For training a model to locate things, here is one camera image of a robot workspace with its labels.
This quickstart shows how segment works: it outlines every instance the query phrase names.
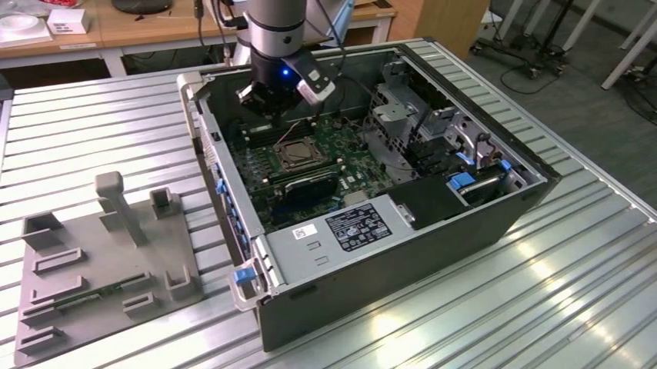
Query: power supply label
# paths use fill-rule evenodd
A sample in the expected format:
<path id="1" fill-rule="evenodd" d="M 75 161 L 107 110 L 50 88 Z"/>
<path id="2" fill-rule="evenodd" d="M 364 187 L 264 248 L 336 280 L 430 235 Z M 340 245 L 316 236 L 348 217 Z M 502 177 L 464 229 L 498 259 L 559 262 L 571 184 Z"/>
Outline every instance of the power supply label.
<path id="1" fill-rule="evenodd" d="M 327 218 L 326 223 L 344 251 L 354 251 L 392 234 L 371 204 Z"/>

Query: barcode sticker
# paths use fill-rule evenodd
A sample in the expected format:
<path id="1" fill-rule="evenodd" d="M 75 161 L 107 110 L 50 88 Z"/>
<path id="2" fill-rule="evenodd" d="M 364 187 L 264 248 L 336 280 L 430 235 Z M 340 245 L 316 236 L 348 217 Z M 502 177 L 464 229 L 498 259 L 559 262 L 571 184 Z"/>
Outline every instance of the barcode sticker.
<path id="1" fill-rule="evenodd" d="M 61 45 L 60 46 L 61 50 L 72 50 L 75 48 L 95 48 L 95 42 L 91 42 L 88 44 L 73 44 L 73 45 Z"/>
<path id="2" fill-rule="evenodd" d="M 316 234 L 318 229 L 315 228 L 315 224 L 308 224 L 304 225 L 302 228 L 296 228 L 291 233 L 295 236 L 295 240 L 300 240 L 302 238 Z"/>

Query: black cable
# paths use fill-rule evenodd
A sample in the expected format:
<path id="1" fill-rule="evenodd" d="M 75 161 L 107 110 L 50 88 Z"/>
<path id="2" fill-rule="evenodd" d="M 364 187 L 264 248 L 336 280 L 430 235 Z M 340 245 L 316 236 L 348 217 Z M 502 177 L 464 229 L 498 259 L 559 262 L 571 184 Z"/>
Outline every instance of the black cable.
<path id="1" fill-rule="evenodd" d="M 643 74 L 649 75 L 655 66 L 657 66 L 657 56 L 653 58 L 653 60 L 647 62 L 646 67 L 643 68 Z"/>
<path id="2" fill-rule="evenodd" d="M 496 28 L 495 17 L 492 13 L 492 0 L 488 4 L 490 22 L 492 23 L 492 28 L 495 29 L 495 34 L 492 35 L 492 42 L 498 42 L 503 46 L 503 40 L 499 37 L 499 29 Z"/>
<path id="3" fill-rule="evenodd" d="M 229 5 L 225 5 L 225 8 L 228 8 L 229 18 L 235 18 L 233 7 Z"/>
<path id="4" fill-rule="evenodd" d="M 629 81 L 627 82 L 629 84 L 629 87 L 631 87 L 631 89 L 637 92 L 637 94 L 641 96 L 641 98 L 643 99 L 643 101 L 647 103 L 647 105 L 653 108 L 654 111 L 657 111 L 657 106 L 654 105 L 654 103 L 650 101 L 650 99 L 647 98 L 647 96 L 643 95 L 643 93 L 641 92 L 641 90 L 637 88 L 637 86 Z"/>
<path id="5" fill-rule="evenodd" d="M 643 118 L 643 120 L 650 123 L 651 125 L 657 125 L 657 121 L 654 121 L 653 119 L 650 119 L 650 117 L 645 116 L 643 113 L 633 106 L 633 103 L 629 101 L 629 97 L 627 97 L 627 94 L 622 94 L 623 96 L 623 100 L 625 100 L 625 104 L 627 105 L 627 107 L 634 111 L 634 113 L 641 117 Z"/>
<path id="6" fill-rule="evenodd" d="M 503 77 L 506 77 L 506 75 L 521 69 L 521 68 L 525 68 L 526 67 L 526 64 L 523 65 L 518 65 L 517 67 L 513 67 L 510 68 L 505 73 L 502 73 L 499 75 L 499 83 L 509 89 L 511 90 L 513 92 L 517 92 L 518 94 L 522 94 L 522 95 L 534 95 L 534 94 L 538 94 L 542 90 L 546 89 L 547 86 L 550 86 L 558 79 L 559 79 L 559 75 L 550 81 L 547 82 L 545 85 L 542 85 L 539 88 L 537 88 L 534 91 L 521 91 L 521 90 L 517 90 L 515 88 L 513 88 L 511 86 L 509 86 L 509 84 L 506 83 L 506 81 L 503 80 Z"/>
<path id="7" fill-rule="evenodd" d="M 343 84 L 340 85 L 340 87 L 342 87 L 342 88 L 340 88 L 340 90 L 342 90 L 342 95 L 340 95 L 340 97 L 339 97 L 338 104 L 336 104 L 338 109 L 339 109 L 339 106 L 342 105 L 342 103 L 344 102 L 344 98 L 347 97 L 347 84 L 346 84 L 346 83 L 343 83 Z"/>
<path id="8" fill-rule="evenodd" d="M 415 171 L 414 168 L 399 168 L 399 167 L 395 167 L 394 165 L 390 165 L 388 163 L 384 163 L 384 162 L 380 162 L 380 164 L 383 164 L 386 167 L 395 168 L 399 171 Z"/>
<path id="9" fill-rule="evenodd" d="M 204 48 L 205 47 L 205 42 L 203 42 L 201 19 L 199 18 L 196 20 L 197 20 L 197 40 L 200 41 L 201 47 Z"/>
<path id="10" fill-rule="evenodd" d="M 511 52 L 507 52 L 507 51 L 506 51 L 506 50 L 503 50 L 502 48 L 496 48 L 496 47 L 495 47 L 495 44 L 490 45 L 488 47 L 492 49 L 492 51 L 494 51 L 494 52 L 496 52 L 496 53 L 499 53 L 499 54 L 502 54 L 502 55 L 510 56 L 510 57 L 513 57 L 513 58 L 518 59 L 519 61 L 525 62 L 526 64 L 530 64 L 530 61 L 529 61 L 527 59 L 525 59 L 525 58 L 523 58 L 522 56 L 519 56 L 519 55 L 513 54 Z"/>
<path id="11" fill-rule="evenodd" d="M 153 57 L 155 52 L 151 52 L 148 56 L 136 56 L 136 55 L 129 55 L 132 58 L 139 59 L 139 60 L 148 60 Z"/>
<path id="12" fill-rule="evenodd" d="M 363 89 L 364 92 L 367 92 L 367 94 L 371 96 L 372 99 L 378 100 L 380 103 L 383 103 L 380 101 L 380 99 L 376 97 L 376 95 L 374 94 L 374 92 L 370 91 L 370 89 L 367 88 L 367 86 L 364 86 L 362 84 L 360 81 L 358 81 L 354 77 L 348 76 L 348 75 L 340 75 L 344 79 L 348 79 L 352 83 L 355 83 L 358 85 L 358 87 L 360 87 Z"/>
<path id="13" fill-rule="evenodd" d="M 338 74 L 342 74 L 342 67 L 344 66 L 344 61 L 347 60 L 347 51 L 344 50 L 344 45 L 342 43 L 342 39 L 339 38 L 338 31 L 335 30 L 335 27 L 332 25 L 331 18 L 328 17 L 328 13 L 326 12 L 324 5 L 322 4 L 320 0 L 315 0 L 315 3 L 318 4 L 319 10 L 322 10 L 324 19 L 328 22 L 328 26 L 331 27 L 332 37 L 335 37 L 335 42 L 338 42 L 338 47 L 339 50 L 342 51 L 342 60 L 339 61 L 339 65 L 338 65 Z"/>
<path id="14" fill-rule="evenodd" d="M 310 20 L 306 19 L 306 23 L 308 23 L 310 28 L 319 34 L 323 35 L 322 31 L 319 28 L 310 22 Z"/>
<path id="15" fill-rule="evenodd" d="M 173 51 L 173 55 L 171 56 L 171 60 L 168 62 L 168 66 L 163 69 L 163 71 L 165 71 L 173 65 L 173 61 L 175 61 L 176 55 L 177 55 L 177 49 Z"/>
<path id="16" fill-rule="evenodd" d="M 127 58 L 128 58 L 128 59 L 131 59 L 131 61 L 132 61 L 133 63 L 136 63 L 137 65 L 140 65 L 141 67 L 144 67 L 144 69 L 145 69 L 147 71 L 152 68 L 149 65 L 144 64 L 144 63 L 143 63 L 139 59 L 136 59 L 136 58 L 133 57 L 133 55 L 125 55 L 125 56 L 127 56 Z"/>
<path id="17" fill-rule="evenodd" d="M 410 129 L 408 139 L 407 139 L 408 143 L 415 141 L 415 135 L 418 134 L 418 131 L 422 128 L 422 125 L 428 118 L 428 113 L 431 113 L 431 107 L 430 106 L 427 106 L 427 108 L 423 110 L 422 116 L 419 117 L 419 120 L 418 120 L 418 124 Z"/>
<path id="18" fill-rule="evenodd" d="M 221 35 L 221 43 L 224 44 L 224 48 L 225 48 L 227 44 L 225 44 L 224 29 L 219 24 L 219 20 L 221 23 L 225 23 L 225 21 L 224 21 L 224 15 L 221 14 L 221 11 L 219 9 L 219 0 L 211 0 L 209 3 L 212 4 L 212 13 L 215 14 L 216 28 L 219 29 L 219 33 Z"/>
<path id="19" fill-rule="evenodd" d="M 641 93 L 641 90 L 637 88 L 637 86 L 634 86 L 633 82 L 629 81 L 627 79 L 625 79 L 625 83 L 627 84 L 627 86 L 631 88 L 631 90 L 634 90 L 634 92 L 641 96 L 641 99 L 647 103 L 647 105 L 650 106 L 650 108 L 654 110 L 654 104 L 651 103 L 651 101 L 647 99 L 647 97 Z M 626 92 L 621 92 L 621 95 L 623 96 L 623 100 L 625 100 L 625 104 L 627 105 L 627 107 L 634 111 L 634 113 L 641 117 L 643 118 L 645 121 L 647 121 L 651 125 L 657 125 L 657 121 L 649 116 L 645 114 L 643 111 L 641 111 L 639 108 L 637 108 L 631 101 L 630 101 L 630 98 L 629 98 L 629 94 Z"/>
<path id="20" fill-rule="evenodd" d="M 533 4 L 530 8 L 530 12 L 526 14 L 525 21 L 522 22 L 521 30 L 525 31 L 526 24 L 530 21 L 531 16 L 534 15 L 534 10 L 538 4 L 541 3 L 541 0 L 535 0 L 535 3 Z"/>

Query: cable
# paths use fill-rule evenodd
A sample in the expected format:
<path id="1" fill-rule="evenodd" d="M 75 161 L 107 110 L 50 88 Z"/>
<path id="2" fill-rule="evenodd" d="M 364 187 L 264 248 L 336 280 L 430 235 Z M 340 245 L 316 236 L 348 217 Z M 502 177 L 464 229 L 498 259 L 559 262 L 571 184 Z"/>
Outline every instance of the cable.
<path id="1" fill-rule="evenodd" d="M 233 7 L 231 5 L 225 5 L 225 8 L 228 8 L 229 18 L 235 18 Z"/>
<path id="2" fill-rule="evenodd" d="M 654 106 L 654 103 L 650 101 L 650 99 L 643 95 L 643 93 L 641 92 L 641 90 L 637 88 L 637 86 L 629 81 L 627 82 L 629 84 L 629 87 L 631 87 L 631 89 L 637 92 L 637 94 L 641 96 L 641 98 L 643 99 L 643 101 L 647 103 L 647 105 L 653 108 L 654 111 L 657 111 L 657 106 Z"/>
<path id="3" fill-rule="evenodd" d="M 643 68 L 643 74 L 649 75 L 655 66 L 657 66 L 657 56 L 653 58 L 653 60 L 647 62 L 646 67 Z"/>
<path id="4" fill-rule="evenodd" d="M 216 20 L 216 28 L 219 29 L 219 33 L 221 36 L 221 43 L 224 44 L 224 48 L 227 47 L 225 45 L 225 35 L 224 35 L 224 29 L 221 28 L 219 24 L 219 20 L 221 23 L 224 23 L 224 16 L 221 15 L 221 11 L 219 9 L 219 0 L 211 0 L 209 3 L 212 4 L 212 13 L 215 15 L 215 20 Z"/>
<path id="5" fill-rule="evenodd" d="M 490 4 L 488 4 L 488 13 L 490 13 L 490 23 L 492 23 L 492 28 L 495 29 L 495 34 L 492 35 L 492 42 L 498 42 L 503 46 L 503 40 L 499 37 L 499 29 L 496 28 L 495 17 L 492 16 L 492 0 L 490 0 Z"/>
<path id="6" fill-rule="evenodd" d="M 340 75 L 340 76 L 343 78 L 348 79 L 352 83 L 355 83 L 358 85 L 358 87 L 360 87 L 362 90 L 371 96 L 371 98 L 375 99 L 380 104 L 383 104 L 383 102 L 380 101 L 380 98 L 375 95 L 374 92 L 370 91 L 367 86 L 364 86 L 360 81 L 358 81 L 354 77 L 351 77 L 348 75 Z"/>
<path id="7" fill-rule="evenodd" d="M 205 47 L 205 42 L 203 42 L 203 33 L 201 33 L 201 19 L 197 19 L 197 40 L 201 43 L 201 47 Z"/>
<path id="8" fill-rule="evenodd" d="M 173 61 L 175 61 L 176 55 L 177 55 L 177 49 L 173 51 L 173 55 L 171 56 L 171 60 L 168 62 L 168 66 L 163 69 L 163 71 L 165 71 L 173 65 Z"/>
<path id="9" fill-rule="evenodd" d="M 526 64 L 531 64 L 530 61 L 527 59 L 525 59 L 522 56 L 519 55 L 515 55 L 513 54 L 511 52 L 507 52 L 506 50 L 503 50 L 502 48 L 496 48 L 495 47 L 495 44 L 492 45 L 488 45 L 488 47 L 492 49 L 494 52 L 502 54 L 502 55 L 506 55 L 506 56 L 510 56 L 515 59 L 518 59 L 519 61 L 525 62 Z"/>
<path id="10" fill-rule="evenodd" d="M 422 116 L 419 117 L 418 124 L 410 129 L 408 139 L 407 139 L 410 143 L 415 141 L 415 135 L 418 134 L 418 131 L 422 128 L 424 121 L 427 120 L 430 112 L 431 112 L 431 107 L 427 106 L 427 108 L 422 112 Z"/>
<path id="11" fill-rule="evenodd" d="M 155 55 L 155 52 L 151 52 L 148 54 L 148 56 L 136 56 L 136 55 L 128 55 L 128 56 L 131 56 L 132 58 L 139 59 L 139 60 L 148 60 L 153 57 L 153 55 Z"/>
<path id="12" fill-rule="evenodd" d="M 323 35 L 323 32 L 319 31 L 319 28 L 306 19 L 306 23 L 308 23 L 310 28 L 319 34 Z"/>
<path id="13" fill-rule="evenodd" d="M 533 4 L 529 13 L 526 14 L 525 21 L 522 22 L 521 30 L 525 31 L 526 24 L 530 21 L 531 16 L 534 15 L 534 10 L 538 4 L 541 3 L 541 0 L 535 0 L 535 3 Z"/>
<path id="14" fill-rule="evenodd" d="M 518 69 L 521 69 L 521 68 L 523 68 L 523 67 L 526 67 L 526 64 L 523 64 L 523 65 L 518 65 L 517 67 L 510 68 L 510 69 L 509 69 L 505 73 L 502 73 L 502 74 L 499 75 L 499 83 L 500 83 L 500 84 L 502 84 L 502 85 L 503 85 L 503 86 L 505 86 L 509 90 L 511 90 L 513 92 L 517 92 L 518 94 L 522 94 L 522 95 L 534 95 L 534 94 L 538 94 L 538 93 L 539 93 L 542 90 L 545 90 L 545 89 L 547 88 L 547 86 L 550 86 L 550 85 L 551 85 L 551 84 L 553 84 L 553 83 L 554 83 L 554 82 L 559 79 L 559 77 L 561 77 L 561 76 L 558 75 L 558 76 L 557 76 L 557 77 L 555 77 L 555 78 L 554 78 L 550 82 L 547 82 L 545 85 L 542 85 L 542 86 L 541 86 L 539 88 L 537 88 L 534 91 L 521 91 L 521 90 L 517 90 L 515 88 L 513 88 L 511 86 L 509 86 L 509 84 L 507 84 L 507 83 L 506 83 L 506 81 L 503 80 L 503 77 L 506 77 L 506 75 L 507 75 L 510 72 L 513 72 L 513 71 L 515 71 L 515 70 L 518 70 Z"/>
<path id="15" fill-rule="evenodd" d="M 386 163 L 383 161 L 380 162 L 380 164 L 383 164 L 386 167 L 395 168 L 399 171 L 415 171 L 414 168 L 399 168 L 399 167 L 395 167 L 394 165 L 390 165 L 388 163 Z"/>
<path id="16" fill-rule="evenodd" d="M 286 134 L 283 136 L 280 136 L 280 138 L 277 139 L 276 143 L 273 144 L 273 146 L 276 146 L 277 144 L 280 144 L 280 141 L 283 141 L 283 139 L 286 138 L 286 136 L 290 134 L 291 130 L 295 129 L 296 125 L 300 123 L 300 121 L 296 121 L 296 123 L 294 123 L 291 126 L 290 126 L 290 129 L 287 130 Z"/>
<path id="17" fill-rule="evenodd" d="M 627 84 L 627 86 L 639 94 L 641 98 L 647 102 L 647 104 L 650 105 L 650 107 L 653 108 L 654 110 L 654 105 L 653 103 L 650 102 L 650 100 L 647 100 L 647 97 L 639 92 L 637 86 L 634 86 L 634 84 L 629 81 L 629 80 L 625 80 L 625 83 Z M 627 107 L 634 111 L 634 113 L 641 117 L 643 118 L 645 121 L 647 121 L 651 125 L 657 125 L 657 121 L 645 114 L 645 112 L 642 112 L 631 103 L 630 99 L 629 99 L 629 96 L 627 96 L 627 93 L 622 93 L 621 92 L 621 95 L 623 96 L 623 100 L 625 100 L 625 104 L 627 105 Z"/>
<path id="18" fill-rule="evenodd" d="M 339 60 L 338 65 L 338 75 L 342 74 L 342 67 L 344 66 L 344 61 L 347 60 L 347 51 L 344 50 L 344 45 L 342 43 L 342 39 L 338 36 L 338 31 L 335 30 L 335 26 L 332 25 L 331 18 L 328 17 L 328 13 L 326 12 L 324 5 L 320 0 L 315 0 L 318 4 L 319 10 L 322 10 L 322 14 L 324 16 L 326 22 L 328 22 L 328 26 L 331 27 L 332 37 L 335 37 L 335 42 L 338 42 L 339 50 L 342 51 L 342 60 Z"/>

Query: cpu socket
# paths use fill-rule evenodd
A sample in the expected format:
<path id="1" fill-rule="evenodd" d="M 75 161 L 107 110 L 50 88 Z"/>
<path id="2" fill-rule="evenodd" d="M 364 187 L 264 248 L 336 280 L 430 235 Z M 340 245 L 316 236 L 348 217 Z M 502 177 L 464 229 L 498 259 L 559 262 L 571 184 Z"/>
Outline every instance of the cpu socket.
<path id="1" fill-rule="evenodd" d="M 298 171 L 326 160 L 310 137 L 273 145 L 273 152 L 283 171 Z"/>

